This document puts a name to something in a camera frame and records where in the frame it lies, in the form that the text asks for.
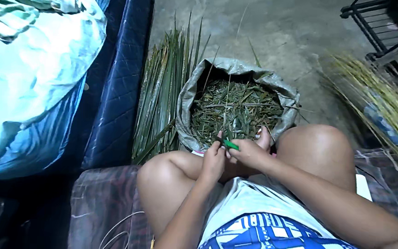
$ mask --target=person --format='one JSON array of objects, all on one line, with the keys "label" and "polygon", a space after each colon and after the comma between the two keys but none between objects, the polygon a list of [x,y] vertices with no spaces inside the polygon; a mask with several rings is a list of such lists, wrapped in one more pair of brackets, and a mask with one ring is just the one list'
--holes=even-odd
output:
[{"label": "person", "polygon": [[269,154],[255,143],[219,142],[204,157],[155,156],[139,170],[141,204],[155,249],[398,249],[398,219],[356,194],[353,150],[327,125],[298,126]]}]

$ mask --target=thigh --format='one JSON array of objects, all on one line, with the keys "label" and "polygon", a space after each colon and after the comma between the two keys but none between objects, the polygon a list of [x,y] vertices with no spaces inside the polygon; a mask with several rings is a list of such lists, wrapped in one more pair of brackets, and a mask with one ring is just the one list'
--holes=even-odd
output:
[{"label": "thigh", "polygon": [[172,151],[153,157],[138,173],[142,208],[155,237],[159,237],[195,184],[202,157]]},{"label": "thigh", "polygon": [[346,136],[322,124],[298,126],[279,139],[277,158],[356,192],[354,153]]}]

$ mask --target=sack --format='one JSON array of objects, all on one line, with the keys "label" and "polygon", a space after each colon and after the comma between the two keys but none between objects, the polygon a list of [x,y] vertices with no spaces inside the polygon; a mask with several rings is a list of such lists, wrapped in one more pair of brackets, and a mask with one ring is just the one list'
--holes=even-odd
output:
[{"label": "sack", "polygon": [[284,108],[284,112],[273,130],[270,131],[272,144],[274,144],[279,136],[293,125],[298,114],[296,108],[299,104],[300,94],[296,88],[286,84],[274,71],[247,65],[237,59],[216,58],[213,65],[212,61],[213,58],[202,60],[180,91],[176,109],[176,129],[180,142],[190,150],[204,150],[202,145],[192,135],[190,108],[196,96],[199,78],[201,78],[202,74],[207,77],[210,67],[213,66],[216,69],[224,71],[228,76],[249,74],[254,82],[267,86],[277,92],[280,105]]}]

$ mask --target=floor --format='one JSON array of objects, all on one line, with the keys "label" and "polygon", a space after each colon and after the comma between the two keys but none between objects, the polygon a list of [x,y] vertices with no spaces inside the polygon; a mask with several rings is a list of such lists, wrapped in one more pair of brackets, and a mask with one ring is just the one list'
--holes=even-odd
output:
[{"label": "floor", "polygon": [[[158,43],[176,22],[198,30],[202,39],[211,33],[204,57],[256,61],[248,38],[263,68],[274,70],[301,93],[301,114],[313,124],[338,127],[358,144],[349,116],[321,84],[319,60],[330,53],[351,53],[363,58],[374,52],[352,19],[341,19],[340,9],[352,0],[155,0],[150,45]],[[298,125],[307,123],[298,117]]]}]

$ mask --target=bundle of palm leaves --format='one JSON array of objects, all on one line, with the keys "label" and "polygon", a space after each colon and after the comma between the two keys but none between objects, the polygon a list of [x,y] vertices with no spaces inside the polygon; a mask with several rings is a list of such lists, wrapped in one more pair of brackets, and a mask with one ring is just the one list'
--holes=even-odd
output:
[{"label": "bundle of palm leaves", "polygon": [[373,106],[398,133],[398,80],[350,56],[333,56],[333,59],[340,80],[330,79],[331,86],[379,141],[398,155],[398,146],[363,113],[365,106]]},{"label": "bundle of palm leaves", "polygon": [[180,146],[174,127],[177,99],[196,64],[202,60],[210,36],[199,56],[202,21],[196,41],[194,37],[190,40],[190,21],[186,32],[176,28],[176,19],[174,26],[159,46],[153,47],[144,67],[132,151],[134,164]]}]

